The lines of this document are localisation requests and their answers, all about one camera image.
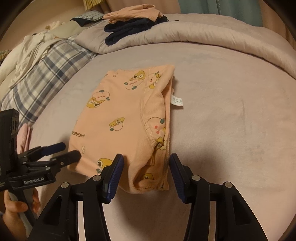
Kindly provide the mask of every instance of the plaid blanket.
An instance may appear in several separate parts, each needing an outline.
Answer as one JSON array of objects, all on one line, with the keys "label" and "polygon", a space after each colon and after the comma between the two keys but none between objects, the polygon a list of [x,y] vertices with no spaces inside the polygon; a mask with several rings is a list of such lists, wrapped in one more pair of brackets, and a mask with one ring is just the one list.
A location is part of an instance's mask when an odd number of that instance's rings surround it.
[{"label": "plaid blanket", "polygon": [[0,110],[14,108],[19,125],[33,125],[44,108],[68,80],[96,56],[74,42],[74,37],[51,46],[27,76],[0,101]]}]

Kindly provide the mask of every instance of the teal curtain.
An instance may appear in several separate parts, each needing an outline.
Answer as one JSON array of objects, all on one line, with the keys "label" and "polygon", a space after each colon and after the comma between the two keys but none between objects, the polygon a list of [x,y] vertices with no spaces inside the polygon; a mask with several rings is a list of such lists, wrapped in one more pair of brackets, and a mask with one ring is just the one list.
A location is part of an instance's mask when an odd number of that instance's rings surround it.
[{"label": "teal curtain", "polygon": [[253,26],[263,26],[258,0],[178,0],[182,13],[231,16]]}]

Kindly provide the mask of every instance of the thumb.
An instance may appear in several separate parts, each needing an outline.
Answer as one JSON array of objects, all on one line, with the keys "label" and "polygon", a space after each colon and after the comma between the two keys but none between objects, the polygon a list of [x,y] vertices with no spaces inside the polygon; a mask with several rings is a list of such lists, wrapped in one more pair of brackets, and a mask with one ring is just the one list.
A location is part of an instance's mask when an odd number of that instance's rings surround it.
[{"label": "thumb", "polygon": [[5,212],[10,214],[23,213],[28,210],[28,206],[24,202],[11,201],[7,190],[4,192],[4,204],[6,208]]}]

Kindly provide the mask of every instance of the person's arm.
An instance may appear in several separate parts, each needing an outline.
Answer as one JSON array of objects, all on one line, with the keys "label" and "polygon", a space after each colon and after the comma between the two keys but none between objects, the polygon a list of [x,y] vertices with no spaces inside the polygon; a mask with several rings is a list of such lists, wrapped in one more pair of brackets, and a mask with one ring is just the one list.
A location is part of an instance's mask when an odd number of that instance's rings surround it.
[{"label": "person's arm", "polygon": [[[20,201],[11,201],[7,190],[4,192],[4,204],[6,210],[0,220],[0,236],[7,236],[6,239],[3,239],[5,241],[25,241],[27,238],[26,229],[18,213],[27,211],[27,204]],[[38,191],[34,189],[33,211],[37,213],[39,208]]]}]

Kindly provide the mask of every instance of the stacked folded clothes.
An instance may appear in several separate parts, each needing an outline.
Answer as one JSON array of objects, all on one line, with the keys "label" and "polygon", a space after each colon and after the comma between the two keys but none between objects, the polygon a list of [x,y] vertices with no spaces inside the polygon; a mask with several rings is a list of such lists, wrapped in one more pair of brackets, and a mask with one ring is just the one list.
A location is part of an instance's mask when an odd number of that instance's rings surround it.
[{"label": "stacked folded clothes", "polygon": [[105,32],[111,33],[105,39],[107,45],[113,45],[128,35],[148,30],[156,24],[168,21],[167,17],[151,4],[126,7],[106,14],[103,19],[109,19],[109,24],[104,28]]}]

